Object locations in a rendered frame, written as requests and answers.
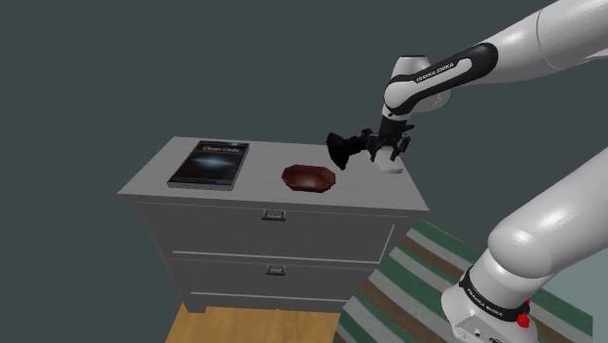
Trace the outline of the white small rounded object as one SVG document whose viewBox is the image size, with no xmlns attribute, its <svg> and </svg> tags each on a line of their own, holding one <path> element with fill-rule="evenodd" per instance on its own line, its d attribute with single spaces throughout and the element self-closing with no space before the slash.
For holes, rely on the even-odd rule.
<svg viewBox="0 0 608 343">
<path fill-rule="evenodd" d="M 395 158 L 394 160 L 377 158 L 375 164 L 384 173 L 401 174 L 404 172 L 404 165 L 398 158 Z"/>
</svg>

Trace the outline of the black cone-shaped object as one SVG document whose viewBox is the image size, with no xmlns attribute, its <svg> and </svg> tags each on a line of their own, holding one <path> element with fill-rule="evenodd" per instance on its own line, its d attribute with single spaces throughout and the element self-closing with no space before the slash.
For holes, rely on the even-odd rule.
<svg viewBox="0 0 608 343">
<path fill-rule="evenodd" d="M 344 138 L 337 133 L 329 133 L 325 144 L 331 161 L 342 171 L 346 169 L 350 157 L 365 148 L 364 140 L 360 136 Z"/>
</svg>

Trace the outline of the dark book with galaxy cover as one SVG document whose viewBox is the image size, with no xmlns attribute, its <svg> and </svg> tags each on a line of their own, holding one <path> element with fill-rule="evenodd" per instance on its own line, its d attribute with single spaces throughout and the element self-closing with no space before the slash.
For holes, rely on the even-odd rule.
<svg viewBox="0 0 608 343">
<path fill-rule="evenodd" d="M 168 187 L 232 191 L 249 144 L 200 140 L 168 180 Z"/>
</svg>

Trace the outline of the grey chest of drawers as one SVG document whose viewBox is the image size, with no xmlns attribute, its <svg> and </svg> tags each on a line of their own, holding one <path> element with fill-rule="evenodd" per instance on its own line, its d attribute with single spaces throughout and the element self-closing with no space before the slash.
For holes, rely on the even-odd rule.
<svg viewBox="0 0 608 343">
<path fill-rule="evenodd" d="M 186 309 L 339 312 L 427 205 L 406 169 L 366 153 L 338 169 L 321 145 L 249 144 L 232 191 L 168 187 L 200 140 L 171 139 L 121 190 L 141 213 Z M 323 193 L 289 189 L 292 165 L 326 167 Z"/>
</svg>

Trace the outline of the green brown white striped rug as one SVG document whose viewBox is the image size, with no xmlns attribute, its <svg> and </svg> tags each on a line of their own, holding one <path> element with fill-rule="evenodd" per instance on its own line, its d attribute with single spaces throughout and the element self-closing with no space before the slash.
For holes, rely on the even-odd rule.
<svg viewBox="0 0 608 343">
<path fill-rule="evenodd" d="M 443 314 L 443 291 L 480 257 L 420 220 L 346 303 L 332 343 L 462 343 Z"/>
</svg>

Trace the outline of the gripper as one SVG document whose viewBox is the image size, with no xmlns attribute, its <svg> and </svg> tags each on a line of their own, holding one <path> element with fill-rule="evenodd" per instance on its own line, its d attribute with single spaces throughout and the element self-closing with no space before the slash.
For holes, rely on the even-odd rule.
<svg viewBox="0 0 608 343">
<path fill-rule="evenodd" d="M 382 117 L 378 133 L 375 133 L 372 129 L 363 129 L 361 139 L 364 149 L 369 154 L 370 161 L 375 161 L 377 152 L 382 148 L 383 143 L 392 144 L 393 152 L 390 160 L 394 162 L 397 156 L 406 151 L 411 141 L 408 131 L 413 128 L 413 125 L 407 124 L 407 119 L 391 115 Z"/>
</svg>

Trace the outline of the dark red bowl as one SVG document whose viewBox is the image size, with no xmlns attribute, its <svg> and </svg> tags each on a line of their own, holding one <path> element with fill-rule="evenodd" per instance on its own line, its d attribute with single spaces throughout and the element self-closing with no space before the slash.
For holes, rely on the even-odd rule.
<svg viewBox="0 0 608 343">
<path fill-rule="evenodd" d="M 326 167 L 292 165 L 284 169 L 281 178 L 293 191 L 323 193 L 336 182 L 335 173 Z"/>
</svg>

